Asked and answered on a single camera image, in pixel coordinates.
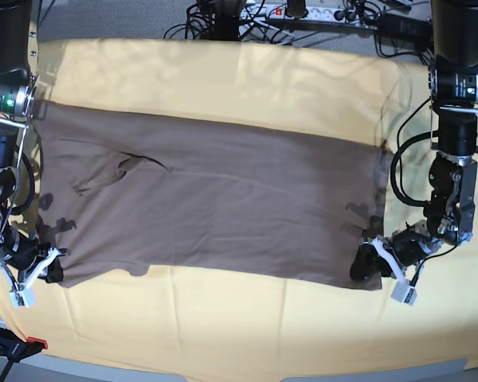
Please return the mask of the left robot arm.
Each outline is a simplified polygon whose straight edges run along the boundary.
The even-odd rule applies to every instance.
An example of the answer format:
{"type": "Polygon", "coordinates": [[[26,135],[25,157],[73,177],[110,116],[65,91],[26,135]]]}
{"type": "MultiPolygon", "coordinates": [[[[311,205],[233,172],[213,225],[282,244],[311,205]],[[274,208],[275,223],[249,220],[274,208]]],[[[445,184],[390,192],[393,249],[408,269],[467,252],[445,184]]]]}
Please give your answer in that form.
{"type": "Polygon", "coordinates": [[[429,67],[431,120],[438,124],[398,149],[390,184],[405,205],[421,208],[424,220],[390,238],[364,239],[350,269],[354,281],[372,275],[403,280],[415,266],[435,257],[441,246],[458,248],[472,238],[478,154],[478,1],[433,1],[433,63],[429,67]],[[418,201],[402,189],[402,155],[428,139],[436,157],[429,170],[431,197],[418,201]]]}

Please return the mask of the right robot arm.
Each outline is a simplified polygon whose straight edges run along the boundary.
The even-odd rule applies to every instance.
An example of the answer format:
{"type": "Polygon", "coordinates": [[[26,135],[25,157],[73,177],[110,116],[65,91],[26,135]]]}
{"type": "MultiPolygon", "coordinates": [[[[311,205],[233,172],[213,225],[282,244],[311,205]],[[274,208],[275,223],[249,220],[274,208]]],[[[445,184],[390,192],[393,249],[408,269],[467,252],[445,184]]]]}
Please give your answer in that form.
{"type": "Polygon", "coordinates": [[[24,152],[37,90],[29,45],[37,39],[40,1],[0,1],[0,268],[14,293],[25,293],[37,279],[62,280],[58,250],[29,238],[11,225],[33,202],[33,169],[24,152]]]}

